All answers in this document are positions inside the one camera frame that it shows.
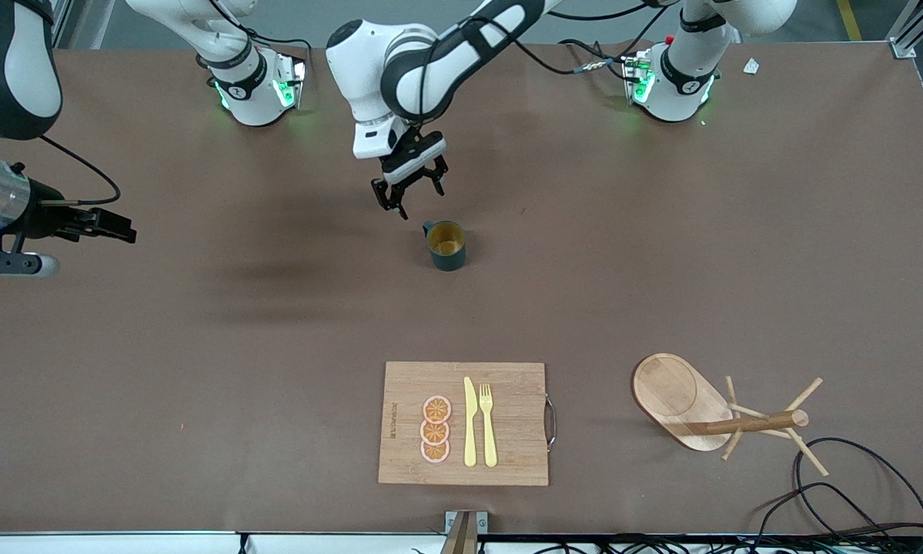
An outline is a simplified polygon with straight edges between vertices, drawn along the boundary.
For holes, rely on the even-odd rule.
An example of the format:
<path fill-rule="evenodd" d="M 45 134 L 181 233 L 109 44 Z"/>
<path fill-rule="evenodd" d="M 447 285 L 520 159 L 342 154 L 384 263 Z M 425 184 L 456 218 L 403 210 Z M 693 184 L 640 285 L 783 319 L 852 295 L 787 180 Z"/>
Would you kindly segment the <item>wooden cutting board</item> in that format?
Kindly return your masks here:
<path fill-rule="evenodd" d="M 489 383 L 497 466 L 483 459 L 483 414 L 474 420 L 477 463 L 464 464 L 465 392 L 469 376 L 479 398 Z M 450 456 L 426 462 L 420 452 L 422 405 L 432 395 L 452 404 Z M 430 486 L 546 486 L 549 483 L 550 405 L 542 362 L 388 362 L 383 383 L 383 425 L 378 481 Z"/>

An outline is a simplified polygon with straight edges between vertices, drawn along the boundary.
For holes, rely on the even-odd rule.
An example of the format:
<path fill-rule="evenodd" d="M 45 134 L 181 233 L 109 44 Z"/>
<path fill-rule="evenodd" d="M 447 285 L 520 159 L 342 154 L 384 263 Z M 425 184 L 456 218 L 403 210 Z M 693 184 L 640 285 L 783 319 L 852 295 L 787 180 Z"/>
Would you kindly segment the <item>metal table edge bracket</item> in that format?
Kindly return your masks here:
<path fill-rule="evenodd" d="M 480 536 L 488 533 L 487 511 L 448 511 L 444 513 L 446 537 L 440 554 L 483 554 Z"/>

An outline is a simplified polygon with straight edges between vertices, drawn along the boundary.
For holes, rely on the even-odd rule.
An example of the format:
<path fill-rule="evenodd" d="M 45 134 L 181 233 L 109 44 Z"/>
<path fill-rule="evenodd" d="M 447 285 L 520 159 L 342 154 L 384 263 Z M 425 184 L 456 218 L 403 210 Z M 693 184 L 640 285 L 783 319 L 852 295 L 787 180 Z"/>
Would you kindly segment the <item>brown table mat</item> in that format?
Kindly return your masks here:
<path fill-rule="evenodd" d="M 631 398 L 647 355 L 731 375 L 923 497 L 923 88 L 882 43 L 748 43 L 693 122 L 501 54 L 437 124 L 445 196 L 378 207 L 318 58 L 307 110 L 237 125 L 193 56 L 56 53 L 52 137 L 137 243 L 32 242 L 0 278 L 0 532 L 753 532 L 794 446 L 691 452 Z M 756 75 L 743 73 L 749 58 Z M 423 223 L 466 232 L 436 269 Z M 544 362 L 546 487 L 377 481 L 389 361 Z"/>

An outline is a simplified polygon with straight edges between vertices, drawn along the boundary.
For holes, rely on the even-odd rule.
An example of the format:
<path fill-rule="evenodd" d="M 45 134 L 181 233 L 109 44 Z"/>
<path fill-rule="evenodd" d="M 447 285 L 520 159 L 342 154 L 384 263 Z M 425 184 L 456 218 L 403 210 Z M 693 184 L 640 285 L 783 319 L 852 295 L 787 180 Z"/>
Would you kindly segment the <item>yellow plastic knife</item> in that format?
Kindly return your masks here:
<path fill-rule="evenodd" d="M 463 386 L 465 392 L 465 438 L 463 456 L 465 466 L 473 467 L 477 463 L 474 420 L 479 409 L 479 399 L 475 392 L 474 383 L 469 376 L 464 376 Z"/>

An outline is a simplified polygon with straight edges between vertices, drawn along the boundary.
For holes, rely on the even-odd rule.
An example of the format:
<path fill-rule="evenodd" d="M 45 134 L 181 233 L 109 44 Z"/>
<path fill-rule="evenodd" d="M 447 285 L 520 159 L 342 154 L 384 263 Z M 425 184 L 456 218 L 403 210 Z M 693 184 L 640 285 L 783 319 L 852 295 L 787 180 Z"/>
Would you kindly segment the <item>yellow plastic fork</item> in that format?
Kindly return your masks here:
<path fill-rule="evenodd" d="M 495 429 L 493 428 L 492 411 L 495 407 L 493 393 L 489 383 L 481 383 L 479 388 L 479 404 L 483 414 L 483 459 L 486 466 L 493 469 L 499 463 Z"/>

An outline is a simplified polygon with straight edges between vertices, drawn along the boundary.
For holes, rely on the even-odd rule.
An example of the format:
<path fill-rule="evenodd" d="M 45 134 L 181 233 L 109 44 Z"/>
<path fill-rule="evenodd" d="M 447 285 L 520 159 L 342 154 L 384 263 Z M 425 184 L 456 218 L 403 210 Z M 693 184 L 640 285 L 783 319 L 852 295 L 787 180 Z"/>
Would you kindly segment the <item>aluminium frame profile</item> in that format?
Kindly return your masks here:
<path fill-rule="evenodd" d="M 923 39 L 923 0 L 907 0 L 885 35 L 894 59 L 914 59 L 915 46 Z"/>
<path fill-rule="evenodd" d="M 76 3 L 80 0 L 47 0 L 52 7 L 52 45 L 67 47 L 76 22 Z"/>

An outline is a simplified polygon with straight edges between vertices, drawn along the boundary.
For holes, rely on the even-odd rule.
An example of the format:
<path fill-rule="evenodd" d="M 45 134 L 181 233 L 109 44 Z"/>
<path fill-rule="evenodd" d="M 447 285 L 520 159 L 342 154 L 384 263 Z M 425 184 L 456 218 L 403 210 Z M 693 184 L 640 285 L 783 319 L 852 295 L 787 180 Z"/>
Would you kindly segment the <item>dark green cup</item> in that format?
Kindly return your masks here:
<path fill-rule="evenodd" d="M 427 221 L 423 223 L 423 237 L 427 252 L 436 269 L 455 271 L 466 261 L 466 232 L 452 221 Z"/>

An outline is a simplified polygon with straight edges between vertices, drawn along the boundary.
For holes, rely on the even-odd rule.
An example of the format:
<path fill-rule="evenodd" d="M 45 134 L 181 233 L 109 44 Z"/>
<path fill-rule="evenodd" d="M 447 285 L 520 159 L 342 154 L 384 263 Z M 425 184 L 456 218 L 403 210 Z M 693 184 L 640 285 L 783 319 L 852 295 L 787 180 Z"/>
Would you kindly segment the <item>wooden cup rack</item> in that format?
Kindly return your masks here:
<path fill-rule="evenodd" d="M 742 439 L 763 435 L 792 442 L 820 476 L 828 470 L 807 446 L 800 429 L 810 423 L 803 404 L 824 380 L 813 379 L 785 408 L 760 412 L 739 403 L 731 376 L 721 392 L 679 355 L 657 353 L 639 362 L 631 374 L 631 393 L 643 413 L 683 448 L 732 456 Z"/>

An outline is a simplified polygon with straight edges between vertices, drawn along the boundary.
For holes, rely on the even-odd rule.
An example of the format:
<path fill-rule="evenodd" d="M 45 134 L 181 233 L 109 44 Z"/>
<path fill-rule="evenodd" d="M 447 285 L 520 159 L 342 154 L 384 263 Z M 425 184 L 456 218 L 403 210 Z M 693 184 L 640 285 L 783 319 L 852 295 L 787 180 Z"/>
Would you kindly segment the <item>white table edge rail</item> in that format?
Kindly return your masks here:
<path fill-rule="evenodd" d="M 0 554 L 440 554 L 444 534 L 0 533 Z M 483 554 L 923 554 L 921 534 L 881 542 L 749 534 L 485 534 Z"/>

